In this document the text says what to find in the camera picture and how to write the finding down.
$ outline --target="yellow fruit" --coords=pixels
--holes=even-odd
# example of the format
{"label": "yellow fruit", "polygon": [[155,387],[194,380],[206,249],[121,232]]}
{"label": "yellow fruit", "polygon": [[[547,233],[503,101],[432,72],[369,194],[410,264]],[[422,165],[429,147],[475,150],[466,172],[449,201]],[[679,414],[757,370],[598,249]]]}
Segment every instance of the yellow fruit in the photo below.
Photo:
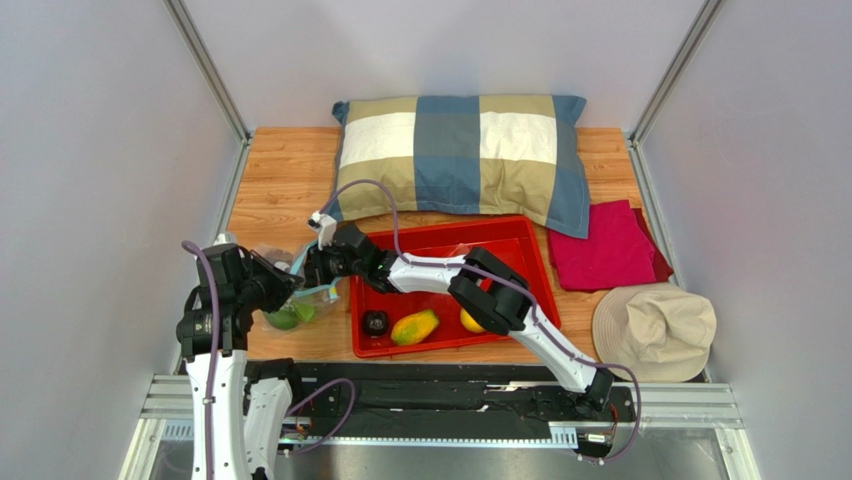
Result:
{"label": "yellow fruit", "polygon": [[462,325],[464,325],[464,328],[468,329],[468,331],[473,333],[482,333],[485,331],[485,329],[482,328],[481,325],[476,323],[476,320],[474,320],[473,317],[471,317],[470,314],[467,313],[467,310],[462,308],[462,313],[460,317]]}
{"label": "yellow fruit", "polygon": [[432,310],[412,313],[396,322],[391,331],[391,340],[399,346],[415,345],[425,340],[440,324],[441,321]]}

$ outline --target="plastic bag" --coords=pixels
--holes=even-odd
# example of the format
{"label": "plastic bag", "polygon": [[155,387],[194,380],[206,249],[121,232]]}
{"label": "plastic bag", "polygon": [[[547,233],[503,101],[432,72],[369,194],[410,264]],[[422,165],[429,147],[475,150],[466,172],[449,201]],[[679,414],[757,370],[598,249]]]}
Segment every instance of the plastic bag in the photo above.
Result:
{"label": "plastic bag", "polygon": [[[265,244],[258,245],[254,248],[254,251],[272,262],[277,268],[304,277],[305,253],[314,244],[316,242],[302,247],[296,255]],[[339,278],[334,279],[330,285],[320,285],[296,291],[277,312],[263,312],[263,318],[266,322],[261,322],[261,329],[264,331],[292,331],[304,324],[315,322],[328,314],[337,300],[340,299],[337,292],[338,280]]]}

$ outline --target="white wall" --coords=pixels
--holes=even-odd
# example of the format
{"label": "white wall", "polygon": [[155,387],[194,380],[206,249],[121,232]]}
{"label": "white wall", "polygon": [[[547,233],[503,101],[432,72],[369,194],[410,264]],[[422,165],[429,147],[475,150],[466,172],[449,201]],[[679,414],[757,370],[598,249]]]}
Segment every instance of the white wall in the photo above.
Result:
{"label": "white wall", "polygon": [[848,478],[852,3],[727,2],[644,145],[764,478]]}
{"label": "white wall", "polygon": [[187,0],[250,128],[334,125],[338,100],[559,93],[635,126],[702,0]]}
{"label": "white wall", "polygon": [[237,143],[163,2],[0,3],[0,470],[118,475]]}

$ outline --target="pillow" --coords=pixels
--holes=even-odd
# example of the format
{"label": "pillow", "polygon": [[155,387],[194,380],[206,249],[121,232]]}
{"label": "pillow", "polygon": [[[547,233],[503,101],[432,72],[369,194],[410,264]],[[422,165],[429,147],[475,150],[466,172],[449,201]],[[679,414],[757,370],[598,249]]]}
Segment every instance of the pillow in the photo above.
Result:
{"label": "pillow", "polygon": [[[585,104],[556,95],[338,102],[335,189],[368,178],[387,186],[401,211],[521,213],[586,238],[589,188],[574,130]],[[381,190],[356,185],[330,214],[341,221],[390,211]]]}

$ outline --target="hat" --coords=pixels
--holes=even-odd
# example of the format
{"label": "hat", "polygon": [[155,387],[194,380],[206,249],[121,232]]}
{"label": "hat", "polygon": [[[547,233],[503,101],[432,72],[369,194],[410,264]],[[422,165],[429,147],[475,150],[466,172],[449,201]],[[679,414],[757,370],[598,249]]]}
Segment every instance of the hat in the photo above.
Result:
{"label": "hat", "polygon": [[715,334],[710,301],[669,283],[615,288],[601,299],[592,320],[601,361],[624,365],[643,382],[694,378],[707,363]]}

